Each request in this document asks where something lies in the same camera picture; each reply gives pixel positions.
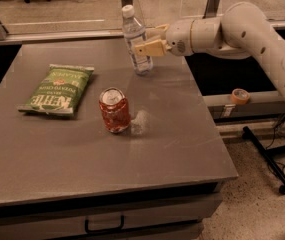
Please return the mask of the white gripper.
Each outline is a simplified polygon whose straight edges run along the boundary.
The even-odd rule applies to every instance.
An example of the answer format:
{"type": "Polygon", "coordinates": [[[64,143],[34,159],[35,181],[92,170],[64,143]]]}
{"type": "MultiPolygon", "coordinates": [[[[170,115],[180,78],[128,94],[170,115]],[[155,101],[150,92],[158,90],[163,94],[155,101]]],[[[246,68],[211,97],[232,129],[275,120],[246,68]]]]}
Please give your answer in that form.
{"type": "Polygon", "coordinates": [[[156,39],[143,42],[134,47],[134,52],[139,56],[161,57],[167,53],[167,43],[170,52],[176,56],[189,56],[193,54],[191,48],[192,19],[182,19],[170,26],[163,24],[146,30],[148,39],[156,39]]]}

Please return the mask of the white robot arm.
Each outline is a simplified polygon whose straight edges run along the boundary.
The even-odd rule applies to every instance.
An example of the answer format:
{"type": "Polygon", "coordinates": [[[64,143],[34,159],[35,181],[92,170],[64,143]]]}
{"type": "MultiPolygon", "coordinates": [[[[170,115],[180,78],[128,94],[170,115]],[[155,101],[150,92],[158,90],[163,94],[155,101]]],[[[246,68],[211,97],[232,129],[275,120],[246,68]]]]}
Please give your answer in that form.
{"type": "MultiPolygon", "coordinates": [[[[285,101],[285,40],[251,3],[236,3],[220,17],[150,28],[135,51],[151,57],[199,52],[235,58],[251,55],[285,101]]],[[[204,223],[197,240],[285,240],[285,195],[269,190],[271,183],[262,174],[266,169],[275,175],[275,170],[262,164],[253,142],[233,137],[224,143],[240,177],[222,187],[224,203],[204,223]]]]}

